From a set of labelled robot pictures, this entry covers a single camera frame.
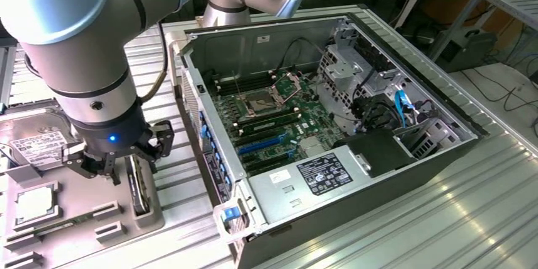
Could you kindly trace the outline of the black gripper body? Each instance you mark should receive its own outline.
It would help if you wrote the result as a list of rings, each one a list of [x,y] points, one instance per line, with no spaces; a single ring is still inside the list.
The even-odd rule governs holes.
[[[95,156],[129,149],[149,129],[141,100],[118,118],[107,122],[84,123],[74,118],[70,121],[86,141],[87,151]]]

